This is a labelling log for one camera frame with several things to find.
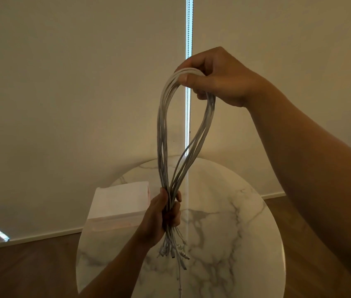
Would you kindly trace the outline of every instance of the bundle of cables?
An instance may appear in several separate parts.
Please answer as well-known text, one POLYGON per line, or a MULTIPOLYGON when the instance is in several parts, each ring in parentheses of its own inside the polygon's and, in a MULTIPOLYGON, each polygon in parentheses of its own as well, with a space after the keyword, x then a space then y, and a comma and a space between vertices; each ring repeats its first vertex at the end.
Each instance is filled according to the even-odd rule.
MULTIPOLYGON (((167 110, 170 101, 174 95, 174 92, 179 86, 178 76, 184 73, 191 73, 199 76, 204 76, 203 72, 194 68, 185 68, 175 72, 169 78, 169 80, 166 82, 163 88, 158 110, 158 169, 162 187, 164 187, 168 193, 168 202, 165 211, 170 211, 173 208, 178 189, 180 188, 188 169, 191 167, 191 165, 197 158, 200 150, 202 149, 204 140, 206 139, 208 130, 211 125, 211 121, 213 120, 214 106, 216 103, 216 97, 213 94, 206 93, 207 106, 206 111, 204 112, 202 124, 200 125, 196 135, 193 137, 190 144, 187 146, 187 148, 184 150, 181 157, 179 158, 174 170, 172 180, 171 182, 169 182, 167 164, 167 110)), ((181 297, 181 268, 183 268, 184 270, 187 269, 183 259, 189 259, 188 256, 183 252, 186 242, 183 239, 181 232, 178 230, 178 227, 165 226, 165 231, 166 236, 163 241, 163 245, 159 250, 159 254, 161 256, 168 256, 170 254, 172 258, 177 259, 179 296, 181 297), (183 245, 177 245, 175 234, 177 234, 180 237, 183 245)))

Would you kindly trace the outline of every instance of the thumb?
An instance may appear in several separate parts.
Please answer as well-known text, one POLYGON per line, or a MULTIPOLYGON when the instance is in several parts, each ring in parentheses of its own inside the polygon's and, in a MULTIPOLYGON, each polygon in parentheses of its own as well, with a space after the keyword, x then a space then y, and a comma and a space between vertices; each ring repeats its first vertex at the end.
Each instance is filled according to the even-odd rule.
POLYGON ((213 79, 210 76, 185 73, 178 76, 178 83, 194 90, 213 92, 213 79))
POLYGON ((158 201, 155 203, 155 209, 157 211, 162 211, 166 206, 168 201, 167 191, 164 188, 160 189, 160 193, 158 194, 158 201))

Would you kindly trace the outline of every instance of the hand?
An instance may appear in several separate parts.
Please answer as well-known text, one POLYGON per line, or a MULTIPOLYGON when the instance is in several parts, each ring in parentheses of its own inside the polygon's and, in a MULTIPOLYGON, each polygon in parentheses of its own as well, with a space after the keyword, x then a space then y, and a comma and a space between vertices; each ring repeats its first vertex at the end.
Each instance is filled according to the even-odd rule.
POLYGON ((145 212, 141 224, 138 226, 134 236, 139 243, 152 248, 156 245, 164 235, 163 224, 170 226, 178 226, 181 222, 181 193, 177 192, 177 201, 174 203, 172 210, 163 213, 163 209, 167 204, 168 195, 164 188, 160 189, 160 193, 155 196, 145 212))
POLYGON ((206 76, 182 74, 178 77, 178 82, 193 89, 201 100, 206 99, 206 91, 229 105, 242 107, 251 99, 261 96, 264 88, 270 84, 222 47, 191 56, 176 71, 188 67, 197 68, 206 76))

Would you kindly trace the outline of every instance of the wooden floor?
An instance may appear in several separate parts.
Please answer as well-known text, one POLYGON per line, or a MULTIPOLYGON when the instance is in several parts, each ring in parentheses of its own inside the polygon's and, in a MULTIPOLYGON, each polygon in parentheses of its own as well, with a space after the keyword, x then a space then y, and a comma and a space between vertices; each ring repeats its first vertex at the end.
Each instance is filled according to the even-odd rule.
MULTIPOLYGON (((286 255, 286 298, 351 298, 351 276, 315 236, 287 197, 267 200, 286 255)), ((0 297, 76 297, 80 234, 0 248, 0 297)))

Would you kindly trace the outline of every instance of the marble table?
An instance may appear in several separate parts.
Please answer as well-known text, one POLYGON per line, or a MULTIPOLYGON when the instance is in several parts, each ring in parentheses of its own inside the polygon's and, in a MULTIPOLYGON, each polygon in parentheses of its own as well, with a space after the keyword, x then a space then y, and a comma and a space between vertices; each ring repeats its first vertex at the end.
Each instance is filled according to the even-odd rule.
MULTIPOLYGON (((178 157, 169 158, 173 173, 178 157)), ((130 170, 113 185, 149 181, 158 194, 157 160, 130 170)), ((276 222, 261 196, 239 175, 196 159, 180 188, 180 230, 187 241, 183 297, 283 297, 285 258, 276 222)), ((118 254, 137 227, 82 231, 76 277, 81 291, 118 254)), ((178 298, 176 261, 153 247, 142 266, 133 297, 178 298)))

